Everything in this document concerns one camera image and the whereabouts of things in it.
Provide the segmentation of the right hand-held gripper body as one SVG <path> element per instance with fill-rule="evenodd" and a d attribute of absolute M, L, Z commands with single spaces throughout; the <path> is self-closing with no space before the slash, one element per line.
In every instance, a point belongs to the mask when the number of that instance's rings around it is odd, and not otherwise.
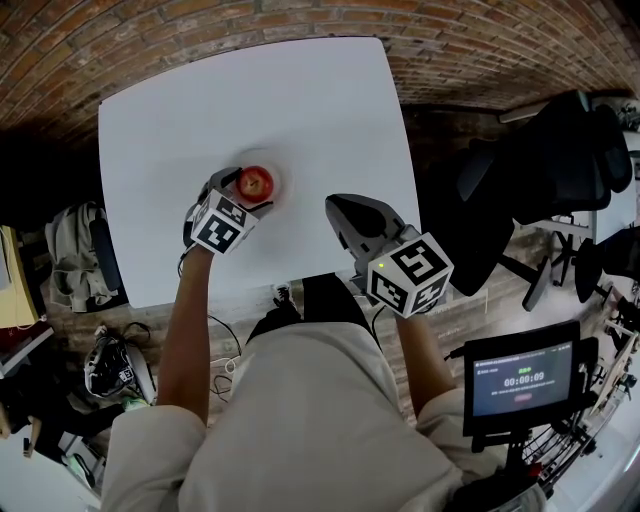
<path fill-rule="evenodd" d="M 346 217 L 341 239 L 354 258 L 353 285 L 373 305 L 381 303 L 404 318 L 434 304 L 454 269 L 431 234 L 396 215 Z"/>

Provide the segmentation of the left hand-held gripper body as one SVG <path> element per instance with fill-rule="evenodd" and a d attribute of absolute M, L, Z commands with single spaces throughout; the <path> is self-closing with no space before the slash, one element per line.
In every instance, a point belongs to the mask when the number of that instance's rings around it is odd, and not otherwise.
<path fill-rule="evenodd" d="M 214 254 L 228 254 L 259 222 L 235 201 L 233 183 L 225 189 L 210 189 L 209 179 L 185 217 L 184 255 L 196 245 Z"/>

